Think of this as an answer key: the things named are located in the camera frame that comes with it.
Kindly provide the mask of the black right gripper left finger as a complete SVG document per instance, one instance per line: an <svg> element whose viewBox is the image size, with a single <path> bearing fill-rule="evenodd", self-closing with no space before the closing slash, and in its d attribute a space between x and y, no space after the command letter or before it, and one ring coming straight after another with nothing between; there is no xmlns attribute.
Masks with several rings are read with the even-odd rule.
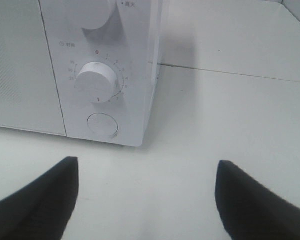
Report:
<svg viewBox="0 0 300 240"><path fill-rule="evenodd" d="M78 193L78 158L68 156L0 200L0 240L62 239Z"/></svg>

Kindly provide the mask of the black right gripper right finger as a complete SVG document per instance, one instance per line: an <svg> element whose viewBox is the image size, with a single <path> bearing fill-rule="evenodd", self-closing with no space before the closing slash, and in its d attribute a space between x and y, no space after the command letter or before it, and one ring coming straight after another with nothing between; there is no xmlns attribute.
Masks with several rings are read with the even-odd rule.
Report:
<svg viewBox="0 0 300 240"><path fill-rule="evenodd" d="M218 163L215 202L233 240L300 240L300 208L228 160Z"/></svg>

